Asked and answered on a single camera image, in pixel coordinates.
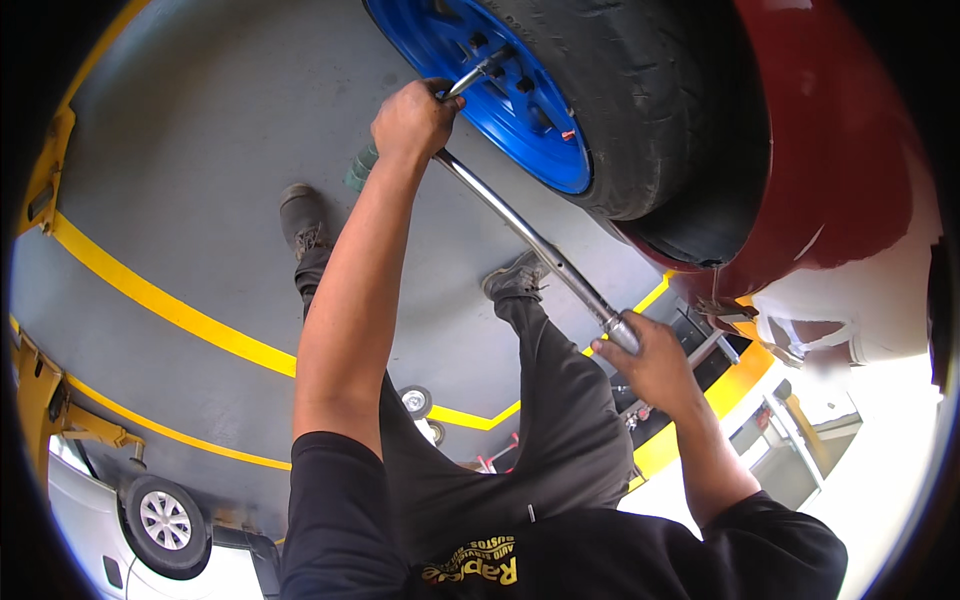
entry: person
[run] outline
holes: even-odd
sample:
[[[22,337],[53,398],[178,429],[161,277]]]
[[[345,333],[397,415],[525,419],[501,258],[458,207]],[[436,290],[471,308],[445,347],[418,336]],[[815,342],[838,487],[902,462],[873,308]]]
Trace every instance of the person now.
[[[507,474],[462,468],[414,425],[386,374],[420,179],[452,130],[449,81],[406,85],[371,126],[379,160],[334,245],[310,186],[281,197],[303,298],[281,597],[827,598],[846,549],[787,510],[738,461],[670,327],[627,312],[636,357],[594,351],[676,423],[687,505],[679,523],[615,508],[632,468],[610,380],[540,306],[531,254],[483,281],[519,338],[519,457]]]

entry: yellow line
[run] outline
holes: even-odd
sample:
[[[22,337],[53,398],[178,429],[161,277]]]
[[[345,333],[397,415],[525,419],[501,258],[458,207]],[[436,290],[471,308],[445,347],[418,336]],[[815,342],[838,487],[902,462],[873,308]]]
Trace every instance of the yellow line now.
[[[644,296],[643,300],[641,300],[637,306],[634,306],[634,312],[637,314],[640,314],[644,310],[646,310],[651,304],[653,304],[654,301],[657,298],[659,298],[663,294],[663,292],[667,290],[667,288],[670,287],[670,277],[672,276],[673,276],[673,271],[667,271],[666,273],[664,273],[663,279],[660,280],[660,283],[657,284],[657,287],[650,290],[650,293]],[[610,336],[608,336],[605,333],[602,336],[600,336],[600,339],[609,340]],[[586,348],[584,348],[583,354],[584,356],[593,356],[593,348],[591,348],[590,346],[587,346]]]
[[[217,348],[284,375],[290,377],[295,375],[297,371],[295,356],[254,340],[167,294],[97,246],[60,212],[57,212],[53,236],[87,269],[147,310]],[[663,276],[660,284],[634,308],[635,312],[642,312],[666,291],[671,275],[672,273],[668,272]],[[584,354],[590,356],[593,350],[586,348]],[[517,401],[496,417],[487,419],[452,408],[434,406],[427,417],[463,427],[490,431],[519,409],[520,402]]]
[[[627,486],[627,493],[630,493],[633,490],[636,490],[637,488],[639,488],[645,483],[647,482],[643,480],[643,477],[634,477],[633,479],[630,480],[630,484]]]
[[[724,418],[754,388],[774,363],[774,355],[760,344],[750,344],[740,355],[740,364],[733,365],[717,379],[704,396],[718,419]],[[634,450],[634,462],[643,476],[650,479],[680,456],[677,448],[677,427],[668,423],[657,435]]]
[[[90,49],[90,53],[86,55],[84,62],[80,65],[80,69],[77,70],[77,74],[73,76],[73,81],[70,82],[70,86],[67,87],[66,92],[63,94],[63,99],[60,101],[60,109],[66,108],[67,105],[70,104],[73,95],[77,93],[77,89],[80,88],[86,76],[93,69],[94,65],[96,65],[97,61],[100,60],[100,57],[104,55],[107,48],[110,47],[110,44],[113,43],[123,30],[126,29],[127,25],[133,21],[133,18],[148,4],[150,4],[150,0],[130,0],[124,8],[120,9],[120,12],[113,18],[104,32],[100,34],[93,48]]]
[[[147,310],[217,348],[267,369],[294,376],[297,370],[296,357],[254,340],[170,296],[94,244],[60,212],[57,213],[53,236],[87,269]]]
[[[670,277],[672,277],[673,272],[667,271],[663,274],[663,279],[657,284],[653,290],[647,294],[643,300],[639,302],[634,307],[634,312],[641,313],[647,309],[648,306],[654,303],[654,301],[659,298],[663,292],[670,287]],[[603,339],[607,339],[607,334],[604,334]],[[593,349],[589,346],[584,348],[583,354],[585,356],[591,356],[593,354]],[[448,423],[455,423],[457,425],[463,425],[464,427],[472,427],[473,429],[482,429],[483,431],[490,431],[504,420],[506,420],[510,415],[520,410],[520,401],[517,400],[514,402],[507,410],[503,411],[493,419],[486,419],[484,417],[477,417],[476,415],[470,415],[468,413],[461,413],[460,411],[455,411],[449,408],[443,408],[443,406],[434,406],[433,410],[430,411],[430,414],[427,415],[429,419],[442,420]]]
[[[10,325],[14,330],[20,330],[20,323],[10,315]],[[283,461],[277,461],[272,458],[266,458],[263,456],[257,456],[255,454],[248,454],[247,452],[241,452],[240,450],[234,450],[232,448],[227,448],[221,445],[211,444],[210,442],[205,442],[193,436],[188,436],[185,433],[181,433],[175,429],[171,429],[166,425],[161,425],[155,420],[149,420],[146,417],[141,417],[137,415],[134,411],[125,408],[108,397],[104,396],[100,392],[97,392],[90,386],[83,383],[80,379],[73,376],[69,372],[65,374],[65,380],[67,384],[74,388],[75,390],[82,393],[84,396],[89,397],[91,400],[100,404],[104,408],[109,409],[110,411],[116,413],[117,415],[123,417],[126,420],[130,420],[141,427],[146,427],[151,431],[154,431],[161,436],[170,438],[171,440],[176,440],[182,444],[192,445],[195,448],[200,450],[206,450],[207,452],[212,452],[213,454],[219,454],[220,456],[226,456],[227,458],[233,458],[238,461],[244,461],[246,463],[253,463],[254,465],[260,465],[262,467],[271,467],[279,468],[282,470],[290,470],[290,463],[284,463]]]

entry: gray floor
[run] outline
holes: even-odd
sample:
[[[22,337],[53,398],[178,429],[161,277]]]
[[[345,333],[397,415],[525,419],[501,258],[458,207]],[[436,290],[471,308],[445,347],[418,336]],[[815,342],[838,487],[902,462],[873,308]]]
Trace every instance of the gray floor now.
[[[300,299],[296,265],[279,233],[278,194],[298,180],[315,185],[340,227],[356,201],[342,184],[349,162],[370,141],[379,104],[415,77],[359,0],[155,0],[73,102],[78,124],[60,209],[159,288],[295,353]],[[558,243],[612,304],[632,306],[660,281],[638,253],[466,121],[458,121],[447,147]],[[291,379],[167,323],[51,238],[28,233],[16,250],[13,314],[66,369],[148,419],[288,460]],[[516,337],[478,283],[523,250],[461,183],[430,167],[415,205],[390,361],[398,387],[423,385],[438,404],[488,418],[517,400]],[[597,334],[559,284],[544,296],[571,340],[582,347]],[[516,416],[491,432],[449,425],[444,452],[455,460],[489,455],[514,430]],[[215,490],[196,473],[176,471],[194,468],[189,461],[165,464],[163,476],[238,505],[269,507],[263,528],[278,534],[282,519],[274,512],[282,515],[285,492],[252,492],[250,483],[272,469],[229,462],[197,463],[243,469]],[[253,479],[231,491],[228,481],[237,477]],[[260,488],[285,485],[281,471],[263,477]]]

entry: shoe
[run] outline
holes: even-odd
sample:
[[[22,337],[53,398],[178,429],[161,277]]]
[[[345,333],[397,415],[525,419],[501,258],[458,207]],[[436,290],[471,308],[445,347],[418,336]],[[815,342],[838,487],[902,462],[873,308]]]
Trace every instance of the shoe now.
[[[540,281],[550,273],[547,266],[540,260],[534,251],[528,250],[520,255],[509,267],[497,269],[493,273],[483,278],[480,286],[483,288],[484,296],[493,300],[501,291],[509,288],[515,288],[518,296],[529,296],[537,300],[543,300],[538,291]]]
[[[294,183],[280,194],[280,227],[298,262],[311,248],[332,247],[324,217],[324,200],[306,183]]]

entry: lug nut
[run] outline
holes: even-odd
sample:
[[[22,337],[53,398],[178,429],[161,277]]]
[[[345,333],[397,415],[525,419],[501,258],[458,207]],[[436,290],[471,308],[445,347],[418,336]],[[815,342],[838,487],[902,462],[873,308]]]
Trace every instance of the lug nut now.
[[[483,34],[477,32],[476,34],[473,34],[473,35],[470,37],[470,39],[467,41],[467,43],[470,45],[470,48],[473,48],[474,50],[476,50],[476,49],[479,48],[480,46],[486,46],[486,45],[487,45],[487,37],[484,36]]]
[[[533,91],[534,82],[529,77],[524,77],[520,81],[516,82],[516,91],[520,93],[527,93]]]

